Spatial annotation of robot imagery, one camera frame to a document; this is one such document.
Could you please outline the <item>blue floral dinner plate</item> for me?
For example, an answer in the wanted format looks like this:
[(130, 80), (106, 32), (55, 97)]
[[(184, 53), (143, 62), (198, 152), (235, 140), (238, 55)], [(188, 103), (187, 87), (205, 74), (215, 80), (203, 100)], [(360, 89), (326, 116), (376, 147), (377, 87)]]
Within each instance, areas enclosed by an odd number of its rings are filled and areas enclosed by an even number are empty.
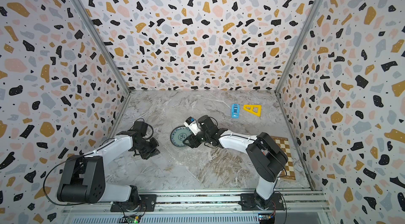
[(175, 147), (188, 147), (189, 141), (186, 140), (189, 136), (193, 135), (193, 132), (185, 127), (176, 127), (170, 134), (170, 141)]

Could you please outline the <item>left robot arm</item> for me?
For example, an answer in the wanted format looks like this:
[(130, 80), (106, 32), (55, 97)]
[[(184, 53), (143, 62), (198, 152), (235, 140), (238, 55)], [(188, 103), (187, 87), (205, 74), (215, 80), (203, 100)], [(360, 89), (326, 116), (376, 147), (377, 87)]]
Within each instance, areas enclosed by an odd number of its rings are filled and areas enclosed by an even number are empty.
[(57, 200), (71, 204), (123, 203), (130, 209), (140, 206), (137, 187), (107, 183), (105, 170), (126, 151), (134, 151), (144, 160), (159, 154), (158, 141), (154, 137), (149, 140), (143, 137), (141, 131), (122, 131), (95, 150), (69, 157), (64, 162)]

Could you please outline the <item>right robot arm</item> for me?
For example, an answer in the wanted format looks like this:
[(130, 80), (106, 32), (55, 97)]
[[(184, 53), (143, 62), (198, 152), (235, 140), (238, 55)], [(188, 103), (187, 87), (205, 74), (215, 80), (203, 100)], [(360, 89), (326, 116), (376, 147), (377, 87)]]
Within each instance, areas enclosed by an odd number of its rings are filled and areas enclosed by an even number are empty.
[(225, 128), (203, 129), (202, 126), (192, 126), (184, 123), (192, 134), (183, 143), (191, 148), (197, 148), (202, 143), (212, 144), (214, 147), (232, 149), (249, 156), (257, 174), (259, 182), (255, 193), (260, 200), (266, 201), (274, 193), (275, 186), (285, 166), (288, 157), (267, 133), (259, 135), (243, 135)]

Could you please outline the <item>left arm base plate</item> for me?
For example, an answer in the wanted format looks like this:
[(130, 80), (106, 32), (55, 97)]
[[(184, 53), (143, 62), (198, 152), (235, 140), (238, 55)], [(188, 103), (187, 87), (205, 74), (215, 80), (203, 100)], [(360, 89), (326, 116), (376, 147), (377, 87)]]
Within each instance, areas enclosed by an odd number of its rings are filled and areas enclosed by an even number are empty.
[(111, 205), (110, 212), (128, 212), (129, 214), (153, 212), (156, 202), (156, 194), (141, 194), (134, 201), (114, 202)]

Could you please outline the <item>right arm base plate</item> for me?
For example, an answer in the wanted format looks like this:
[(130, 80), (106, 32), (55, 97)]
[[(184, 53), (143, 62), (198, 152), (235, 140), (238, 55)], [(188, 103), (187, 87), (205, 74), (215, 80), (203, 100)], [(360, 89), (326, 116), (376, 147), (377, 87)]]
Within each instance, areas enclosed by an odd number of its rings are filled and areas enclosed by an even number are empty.
[(243, 211), (249, 210), (285, 210), (284, 200), (279, 193), (273, 193), (269, 199), (262, 199), (256, 192), (243, 193), (240, 195), (238, 204)]

